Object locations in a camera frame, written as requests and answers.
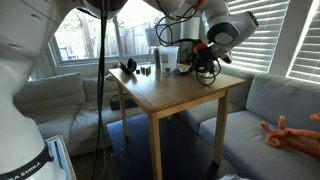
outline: orange plush toy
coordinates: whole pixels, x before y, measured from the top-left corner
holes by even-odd
[[[320,113],[310,116],[312,121],[320,122]],[[278,130],[269,129],[266,122],[260,124],[268,132],[266,142],[268,145],[280,148],[282,143],[289,145],[299,151],[320,157],[320,133],[310,130],[292,129],[285,125],[285,117],[278,117]]]

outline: black wire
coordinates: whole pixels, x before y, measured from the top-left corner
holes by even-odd
[[[103,104],[103,88],[104,88],[104,74],[105,74],[105,33],[107,26],[107,17],[110,1],[107,1],[107,4],[104,4],[104,0],[101,1],[101,48],[100,48],[100,58],[99,58],[99,67],[98,67],[98,84],[97,84],[97,106],[98,106],[98,136],[97,144],[94,152],[94,166],[92,171],[92,180],[95,177],[96,170],[96,160],[97,160],[97,151],[99,149],[100,134],[102,136],[102,145],[103,145],[103,170],[98,179],[102,179],[107,168],[106,168],[106,139],[104,137],[105,127],[102,122],[102,104]]]
[[[161,19],[158,21],[158,23],[155,25],[156,35],[157,35],[157,37],[158,37],[158,39],[159,39],[159,43],[160,43],[162,46],[167,47],[167,46],[172,46],[172,45],[175,44],[175,43],[180,43],[180,42],[192,42],[193,46],[195,47],[195,46],[197,45],[197,40],[194,40],[194,39],[185,38],[185,39],[179,39],[179,40],[177,40],[177,41],[173,41],[172,28],[171,28],[171,27],[172,27],[173,25],[180,24],[180,23],[183,23],[183,22],[186,22],[186,21],[190,20],[190,19],[197,13],[197,10],[194,10],[193,13],[192,13],[190,16],[186,16],[186,14],[187,14],[191,9],[193,9],[194,7],[196,7],[197,5],[189,7],[189,8],[183,13],[182,16],[176,16],[176,15],[171,16],[171,15],[167,14],[167,13],[164,11],[164,9],[163,9],[163,7],[161,6],[159,0],[156,0],[156,2],[157,2],[157,4],[158,4],[160,10],[161,10],[161,11],[163,12],[163,14],[165,15],[165,16],[164,16],[163,18],[161,18]],[[176,19],[175,19],[176,22],[171,23],[171,24],[165,24],[165,23],[164,23],[164,24],[161,24],[161,22],[162,22],[163,20],[165,20],[167,17],[169,17],[169,19],[172,19],[172,17],[175,17],[175,18],[176,18]],[[162,30],[160,31],[160,33],[158,32],[158,28],[159,28],[159,27],[163,27]],[[171,38],[170,41],[165,41],[165,40],[163,40],[163,39],[161,38],[162,33],[163,33],[166,29],[169,29],[169,31],[170,31],[170,38]],[[215,58],[214,56],[212,56],[212,59],[210,59],[210,60],[212,60],[213,63],[216,61],[217,64],[218,64],[218,71],[217,71],[217,72],[214,71],[212,74],[210,73],[211,77],[204,77],[203,75],[200,74],[200,73],[202,73],[202,72],[200,71],[200,68],[201,68],[200,64],[201,64],[201,63],[199,62],[200,59],[199,59],[198,57],[196,57],[196,60],[192,63],[192,66],[189,68],[189,71],[192,71],[193,69],[195,70],[195,74],[196,74],[196,78],[197,78],[198,82],[201,83],[202,85],[205,85],[205,86],[209,86],[209,85],[213,84],[213,83],[215,82],[215,80],[216,80],[217,75],[218,75],[218,74],[220,73],[220,71],[221,71],[221,65],[220,65],[220,62],[218,61],[218,59]],[[200,80],[200,78],[201,78],[202,80],[212,79],[212,81],[209,82],[209,83],[204,83],[204,82],[202,82],[202,81]]]
[[[176,24],[180,24],[180,23],[183,23],[183,22],[186,22],[186,21],[188,21],[188,20],[190,20],[195,14],[196,14],[196,10],[190,15],[190,16],[185,16],[192,8],[194,8],[194,7],[196,7],[196,6],[191,6],[191,7],[189,7],[184,13],[183,13],[183,15],[182,16],[176,16],[176,17],[178,17],[178,19],[176,20],[177,22],[175,22],[175,23],[171,23],[171,24],[160,24],[163,20],[165,20],[165,18],[167,18],[167,17],[170,17],[170,15],[168,15],[164,10],[163,10],[163,8],[162,8],[162,6],[161,6],[161,4],[160,4],[160,2],[159,2],[159,0],[157,0],[157,3],[158,3],[158,6],[160,7],[160,9],[161,9],[161,11],[164,13],[164,17],[163,18],[161,18],[159,21],[158,21],[158,23],[156,24],[156,26],[155,26],[155,28],[156,28],[156,35],[157,35],[157,37],[158,37],[158,39],[159,39],[159,42],[160,42],[160,44],[162,45],[162,46],[172,46],[173,44],[175,44],[175,43],[178,43],[178,42],[183,42],[183,41],[181,41],[181,40],[178,40],[178,41],[172,41],[173,40],[173,37],[172,37],[172,28],[171,28],[171,26],[173,26],[173,25],[176,25]],[[161,32],[160,32],[160,34],[158,33],[158,28],[159,27],[164,27],[162,30],[161,30]],[[170,38],[171,38],[171,40],[170,40],[170,42],[168,42],[168,41],[164,41],[162,38],[161,38],[161,35],[162,35],[162,33],[167,29],[167,28],[169,28],[169,30],[170,30]]]

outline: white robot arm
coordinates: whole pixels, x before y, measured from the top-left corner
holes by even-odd
[[[216,71],[214,63],[217,62],[218,66],[220,66],[218,59],[231,63],[230,51],[250,37],[259,26],[255,16],[251,12],[236,15],[230,14],[225,0],[144,1],[162,11],[166,17],[178,21],[183,21],[183,19],[171,13],[179,9],[183,3],[188,4],[202,14],[202,23],[205,27],[208,43],[202,43],[200,40],[197,42],[193,41],[195,44],[194,52],[197,54],[197,57],[189,71],[195,70],[197,78],[202,77],[199,75],[200,73],[209,72],[213,81],[211,83],[199,81],[203,85],[212,84],[215,81],[215,76],[219,74],[220,67]]]
[[[225,58],[225,53],[247,39],[256,29],[251,13],[230,15],[224,0],[144,0],[170,14],[183,3],[202,12],[210,54]],[[27,82],[40,53],[59,24],[74,8],[100,16],[100,0],[11,0],[0,2],[0,180],[65,179],[63,171],[50,160],[37,157],[46,151],[45,143],[32,119],[14,106],[13,97]],[[127,0],[110,0],[108,17],[121,10]],[[21,167],[26,170],[15,171]]]

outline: couch cushion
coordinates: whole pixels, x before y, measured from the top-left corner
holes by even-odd
[[[228,66],[223,66],[221,68],[221,73],[246,80],[245,84],[234,87],[230,90],[230,99],[229,99],[229,101],[232,104],[242,109],[245,109],[251,83],[255,75],[257,75],[257,73],[240,70],[240,69],[236,69]]]
[[[62,135],[69,150],[69,132],[73,120],[78,112],[79,105],[65,105],[34,112],[23,113],[24,116],[33,119],[43,139],[56,135]]]
[[[228,112],[237,112],[241,111],[240,107],[229,103],[228,106]],[[200,124],[203,121],[206,121],[208,119],[211,119],[213,117],[217,117],[217,111],[218,111],[218,100],[209,101],[206,103],[203,103],[199,106],[196,106],[194,108],[182,111],[177,113],[177,117],[184,123],[186,123],[191,129],[198,133]]]
[[[251,179],[283,180],[320,177],[320,159],[283,145],[272,148],[265,142],[267,133],[260,127],[263,118],[241,111],[227,118],[223,156]],[[211,146],[216,119],[200,125],[199,135]]]
[[[126,109],[127,118],[142,113],[143,112],[140,108]],[[111,111],[109,102],[104,101],[102,110],[102,120],[104,127],[108,123],[119,121],[121,119],[121,111]],[[83,151],[84,149],[87,152],[94,151],[95,146],[92,146],[92,144],[96,143],[97,135],[97,102],[86,102],[79,108],[79,112],[75,117],[75,120],[70,129],[70,146],[72,156],[85,153]],[[77,149],[79,142],[87,142],[87,144],[82,144],[83,149]]]
[[[14,97],[21,112],[38,111],[63,105],[78,105],[86,96],[79,73],[29,81]]]
[[[252,82],[247,109],[277,124],[280,115],[288,127],[320,132],[320,123],[309,116],[320,112],[320,85],[271,74],[259,74]]]
[[[239,70],[228,66],[223,66],[221,68],[221,73],[246,80],[245,84],[234,87],[230,90],[228,112],[230,113],[244,110],[251,82],[256,73]],[[177,113],[177,116],[188,126],[190,126],[194,132],[198,133],[200,123],[217,116],[217,108],[218,100],[213,100],[211,102],[207,102],[194,108],[179,112]]]
[[[83,85],[87,95],[87,101],[97,101],[98,78],[83,78]],[[103,99],[110,100],[113,95],[118,94],[118,86],[115,81],[105,80],[103,89]]]

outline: wooden floor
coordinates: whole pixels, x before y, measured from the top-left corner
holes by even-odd
[[[106,172],[101,178],[103,180],[121,180],[118,165],[113,155],[112,148],[106,150]],[[78,180],[92,180],[94,153],[88,153],[71,158],[73,169]],[[96,176],[94,180],[98,180],[103,169],[103,151],[97,153]]]

